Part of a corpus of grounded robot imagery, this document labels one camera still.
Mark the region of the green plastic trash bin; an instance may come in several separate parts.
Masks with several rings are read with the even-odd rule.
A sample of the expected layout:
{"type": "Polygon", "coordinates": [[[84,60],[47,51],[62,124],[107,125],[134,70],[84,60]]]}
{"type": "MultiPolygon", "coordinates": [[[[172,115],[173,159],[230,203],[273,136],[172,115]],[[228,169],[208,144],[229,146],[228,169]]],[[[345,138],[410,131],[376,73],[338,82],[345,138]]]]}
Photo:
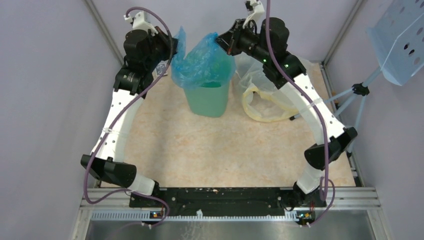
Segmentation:
{"type": "Polygon", "coordinates": [[[182,89],[192,113],[210,118],[225,113],[235,67],[235,59],[227,56],[201,64],[190,75],[191,80],[182,89]]]}

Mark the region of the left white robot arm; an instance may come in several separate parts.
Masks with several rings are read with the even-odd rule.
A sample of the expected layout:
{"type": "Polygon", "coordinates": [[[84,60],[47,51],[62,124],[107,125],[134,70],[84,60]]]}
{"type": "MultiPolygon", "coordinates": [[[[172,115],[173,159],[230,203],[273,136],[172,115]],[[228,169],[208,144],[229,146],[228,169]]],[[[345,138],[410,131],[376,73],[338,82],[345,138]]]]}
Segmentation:
{"type": "Polygon", "coordinates": [[[90,154],[81,157],[85,178],[119,186],[141,194],[141,200],[149,207],[160,202],[158,184],[143,176],[133,164],[125,163],[125,146],[133,120],[147,92],[158,81],[153,76],[163,61],[169,63],[177,52],[178,40],[156,28],[131,30],[123,43],[123,65],[115,76],[112,102],[97,145],[90,154]]]}

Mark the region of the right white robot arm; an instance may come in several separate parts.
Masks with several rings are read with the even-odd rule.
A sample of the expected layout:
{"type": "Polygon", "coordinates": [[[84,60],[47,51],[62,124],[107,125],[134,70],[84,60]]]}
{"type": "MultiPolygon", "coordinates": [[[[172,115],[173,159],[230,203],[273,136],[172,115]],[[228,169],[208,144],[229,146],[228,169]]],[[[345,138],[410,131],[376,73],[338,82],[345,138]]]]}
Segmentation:
{"type": "Polygon", "coordinates": [[[245,53],[260,62],[266,78],[291,101],[312,131],[315,143],[304,151],[307,165],[292,191],[294,202],[307,206],[315,192],[320,193],[321,200],[326,198],[330,163],[340,157],[358,132],[330,111],[314,89],[306,68],[287,50],[290,31],[285,22],[270,17],[262,21],[260,32],[255,29],[254,21],[236,19],[215,41],[227,55],[245,53]]]}

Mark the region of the blue plastic trash bag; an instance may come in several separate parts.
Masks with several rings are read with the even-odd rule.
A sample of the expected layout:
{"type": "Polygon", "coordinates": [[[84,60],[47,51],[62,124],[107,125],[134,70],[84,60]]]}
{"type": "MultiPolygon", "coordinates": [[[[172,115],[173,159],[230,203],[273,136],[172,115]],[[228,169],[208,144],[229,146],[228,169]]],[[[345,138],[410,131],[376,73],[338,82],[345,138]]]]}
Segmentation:
{"type": "Polygon", "coordinates": [[[195,89],[209,83],[228,83],[236,71],[235,58],[227,55],[216,43],[217,32],[205,35],[186,52],[187,34],[181,26],[175,35],[178,40],[171,61],[171,79],[182,89],[195,89]]]}

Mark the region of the clear yellow plastic bag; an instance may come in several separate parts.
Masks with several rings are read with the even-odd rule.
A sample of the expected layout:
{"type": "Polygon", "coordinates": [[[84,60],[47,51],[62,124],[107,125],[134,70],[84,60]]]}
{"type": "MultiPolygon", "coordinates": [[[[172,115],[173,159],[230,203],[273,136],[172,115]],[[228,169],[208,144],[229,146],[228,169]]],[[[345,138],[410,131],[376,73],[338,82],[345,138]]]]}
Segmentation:
{"type": "Polygon", "coordinates": [[[242,53],[234,57],[232,87],[244,112],[258,122],[278,122],[299,113],[289,98],[263,73],[263,65],[242,53]]]}

